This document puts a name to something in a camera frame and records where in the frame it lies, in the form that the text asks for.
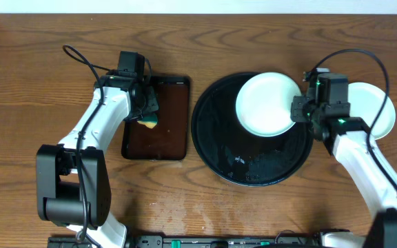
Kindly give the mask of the green yellow sponge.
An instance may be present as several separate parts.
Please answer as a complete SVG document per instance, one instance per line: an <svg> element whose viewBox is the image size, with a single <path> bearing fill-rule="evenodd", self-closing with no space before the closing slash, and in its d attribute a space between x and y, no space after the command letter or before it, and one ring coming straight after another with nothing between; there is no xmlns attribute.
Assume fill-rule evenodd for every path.
<svg viewBox="0 0 397 248"><path fill-rule="evenodd" d="M146 114L143 115L138 121L137 123L140 125L144 125L149 129L153 129L154 127L157 126L158 124L158 116L156 113L150 113L150 114Z"/></svg>

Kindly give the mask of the light blue plate front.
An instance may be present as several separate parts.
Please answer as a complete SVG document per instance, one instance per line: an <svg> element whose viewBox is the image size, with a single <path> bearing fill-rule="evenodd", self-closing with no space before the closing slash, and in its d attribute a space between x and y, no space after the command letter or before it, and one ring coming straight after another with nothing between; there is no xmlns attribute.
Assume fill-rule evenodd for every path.
<svg viewBox="0 0 397 248"><path fill-rule="evenodd" d="M378 87L363 82L350 83L348 86L348 102L351 117L361 117L370 127L383 104L385 93ZM391 99L387 99L371 134L381 139L391 132L396 122L396 111Z"/></svg>

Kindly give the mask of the light green plate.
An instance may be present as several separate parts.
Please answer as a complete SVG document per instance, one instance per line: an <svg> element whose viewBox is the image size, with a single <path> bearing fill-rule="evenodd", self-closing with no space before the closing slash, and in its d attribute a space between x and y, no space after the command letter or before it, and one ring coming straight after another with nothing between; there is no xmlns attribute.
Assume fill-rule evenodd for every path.
<svg viewBox="0 0 397 248"><path fill-rule="evenodd" d="M290 77L278 72L258 74L237 94L237 119L255 136L281 135L295 124L291 119L291 104L293 98L300 95L298 85Z"/></svg>

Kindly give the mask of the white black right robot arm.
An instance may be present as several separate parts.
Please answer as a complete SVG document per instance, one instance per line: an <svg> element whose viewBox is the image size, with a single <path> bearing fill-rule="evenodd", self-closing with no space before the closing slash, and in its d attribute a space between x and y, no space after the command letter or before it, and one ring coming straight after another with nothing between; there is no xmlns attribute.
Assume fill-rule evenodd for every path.
<svg viewBox="0 0 397 248"><path fill-rule="evenodd" d="M292 101L291 119L307 123L314 138L347 170L364 198L373 223L365 237L324 231L324 247L397 247L397 173L379 150L363 119L349 115L350 104L329 104L307 96Z"/></svg>

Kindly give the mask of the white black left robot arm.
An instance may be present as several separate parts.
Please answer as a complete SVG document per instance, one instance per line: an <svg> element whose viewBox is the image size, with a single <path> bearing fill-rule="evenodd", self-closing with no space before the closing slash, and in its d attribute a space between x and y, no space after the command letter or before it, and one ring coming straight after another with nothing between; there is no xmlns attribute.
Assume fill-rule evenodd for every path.
<svg viewBox="0 0 397 248"><path fill-rule="evenodd" d="M123 121L159 108L150 83L102 76L87 110L56 145L36 155L37 211L41 220L66 227L77 241L96 247L124 247L127 229L111 213L112 193L105 153Z"/></svg>

